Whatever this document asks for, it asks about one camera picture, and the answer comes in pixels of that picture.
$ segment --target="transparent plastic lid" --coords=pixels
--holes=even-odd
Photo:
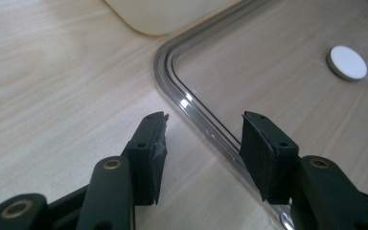
[[[245,179],[238,156],[245,110],[264,114],[300,147],[333,160],[368,194],[368,72],[328,67],[337,45],[367,64],[368,0],[243,1],[170,40],[154,72],[172,101]],[[274,207],[288,219],[288,207]]]

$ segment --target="white round disc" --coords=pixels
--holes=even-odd
[[[357,81],[367,74],[366,63],[363,58],[351,48],[335,46],[329,54],[330,67],[341,78]]]

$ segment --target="wooden table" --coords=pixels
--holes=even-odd
[[[153,58],[174,36],[138,34],[102,0],[0,1],[0,202],[25,193],[52,202],[86,185],[163,110],[160,202],[136,209],[137,229],[282,229],[158,88]]]

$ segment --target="white container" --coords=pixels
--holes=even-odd
[[[105,0],[133,29],[165,35],[240,0]]]

